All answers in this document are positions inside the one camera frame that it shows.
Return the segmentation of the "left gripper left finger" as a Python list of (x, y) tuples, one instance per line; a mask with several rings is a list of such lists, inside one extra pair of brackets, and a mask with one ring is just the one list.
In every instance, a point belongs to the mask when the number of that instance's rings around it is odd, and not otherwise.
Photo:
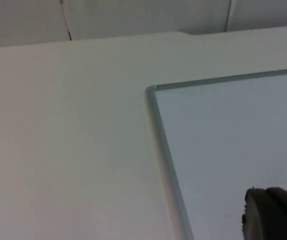
[(246, 191), (242, 233), (245, 240), (287, 240), (287, 212), (267, 190)]

